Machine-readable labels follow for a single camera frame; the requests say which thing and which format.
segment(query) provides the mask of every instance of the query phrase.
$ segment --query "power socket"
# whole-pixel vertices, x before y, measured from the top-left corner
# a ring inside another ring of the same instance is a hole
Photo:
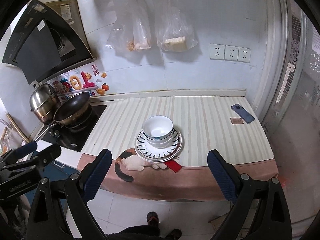
[[[238,60],[238,54],[239,54],[239,47],[226,45],[226,49],[224,52],[224,59],[225,60]]]
[[[209,57],[210,59],[224,59],[224,45],[210,44]]]
[[[238,61],[250,62],[251,49],[239,47]]]

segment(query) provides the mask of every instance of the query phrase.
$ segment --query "sun sticker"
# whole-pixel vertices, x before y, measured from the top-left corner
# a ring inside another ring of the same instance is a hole
[[[86,79],[91,79],[91,78],[92,78],[92,76],[91,76],[91,74],[90,74],[90,73],[86,73],[86,74],[85,74],[85,78],[86,78]]]

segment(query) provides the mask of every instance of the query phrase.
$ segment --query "metal bolt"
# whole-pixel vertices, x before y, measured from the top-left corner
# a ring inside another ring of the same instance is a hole
[[[242,173],[241,174],[241,179],[248,180],[249,179],[249,175],[245,174],[245,173]]]
[[[72,179],[72,180],[75,180],[75,179],[78,179],[78,178],[79,178],[79,174],[78,173],[71,174],[71,176],[70,176],[70,179]]]
[[[272,181],[274,184],[278,184],[278,183],[279,183],[279,179],[277,179],[277,178],[272,178],[271,181]]]
[[[40,180],[40,183],[41,183],[41,184],[45,184],[45,183],[47,183],[47,181],[48,181],[48,178],[42,178],[42,179]]]

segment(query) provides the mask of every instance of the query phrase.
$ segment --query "black induction cooktop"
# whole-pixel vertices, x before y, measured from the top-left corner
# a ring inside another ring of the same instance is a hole
[[[46,132],[42,140],[49,143],[57,143],[61,147],[80,152],[106,107],[105,105],[92,106],[90,117],[81,127],[77,126],[74,129],[70,129],[65,126],[56,125]]]

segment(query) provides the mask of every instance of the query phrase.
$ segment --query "gray smartphone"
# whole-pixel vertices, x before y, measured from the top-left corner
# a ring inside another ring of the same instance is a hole
[[[235,104],[234,106],[231,106],[231,109],[235,111],[239,116],[246,121],[246,123],[251,123],[254,121],[254,117],[247,112],[241,105]]]

